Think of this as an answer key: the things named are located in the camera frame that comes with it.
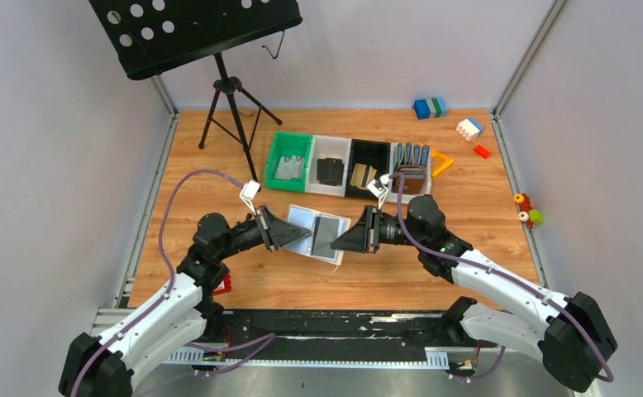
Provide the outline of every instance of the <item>green bin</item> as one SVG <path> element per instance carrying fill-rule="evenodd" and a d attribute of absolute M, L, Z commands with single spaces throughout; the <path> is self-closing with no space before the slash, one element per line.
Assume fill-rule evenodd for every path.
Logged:
<path fill-rule="evenodd" d="M 265 163 L 265 187 L 268 189 L 292 190 L 293 192 L 304 192 L 305 181 L 307 180 L 307 164 L 312 149 L 312 135 L 296 134 L 294 132 L 275 132 L 273 145 L 270 147 L 268 161 Z M 281 157 L 300 155 L 304 157 L 304 166 L 299 179 L 276 179 L 275 171 Z"/>

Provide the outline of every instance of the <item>white toy block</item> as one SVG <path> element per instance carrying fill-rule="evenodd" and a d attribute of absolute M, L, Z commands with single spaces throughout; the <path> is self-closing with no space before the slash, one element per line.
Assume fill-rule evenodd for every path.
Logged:
<path fill-rule="evenodd" d="M 459 132 L 465 140 L 472 141 L 482 135 L 484 127 L 482 127 L 482 124 L 477 122 L 473 117 L 469 117 L 464 119 L 462 122 L 459 122 L 455 130 Z"/>

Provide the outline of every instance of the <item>black bin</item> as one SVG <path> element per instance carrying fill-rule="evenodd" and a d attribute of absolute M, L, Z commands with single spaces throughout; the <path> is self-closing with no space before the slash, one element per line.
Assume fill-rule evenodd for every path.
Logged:
<path fill-rule="evenodd" d="M 345 182 L 345 196 L 358 199 L 376 199 L 367 189 L 356 188 L 350 185 L 350 177 L 353 175 L 355 165 L 366 164 L 375 168 L 378 172 L 375 178 L 389 172 L 389 151 L 390 144 L 387 142 L 363 141 L 352 139 L 350 141 L 350 156 L 348 159 L 348 176 Z"/>

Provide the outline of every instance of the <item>red toy block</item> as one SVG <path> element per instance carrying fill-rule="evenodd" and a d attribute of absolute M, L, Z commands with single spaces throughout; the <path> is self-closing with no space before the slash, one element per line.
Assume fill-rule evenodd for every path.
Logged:
<path fill-rule="evenodd" d="M 492 155 L 492 152 L 488 151 L 487 148 L 482 145 L 477 145 L 474 148 L 474 150 L 475 150 L 475 153 L 477 153 L 478 155 L 481 155 L 483 159 L 487 159 Z"/>

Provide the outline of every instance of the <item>green toy block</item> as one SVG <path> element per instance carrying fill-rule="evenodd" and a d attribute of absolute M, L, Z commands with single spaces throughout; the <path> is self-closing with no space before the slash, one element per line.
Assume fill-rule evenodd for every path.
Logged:
<path fill-rule="evenodd" d="M 541 211 L 538 211 L 537 209 L 532 209 L 531 211 L 529 211 L 528 217 L 531 219 L 531 222 L 533 222 L 535 225 L 539 223 L 543 223 L 543 214 L 541 213 Z"/>

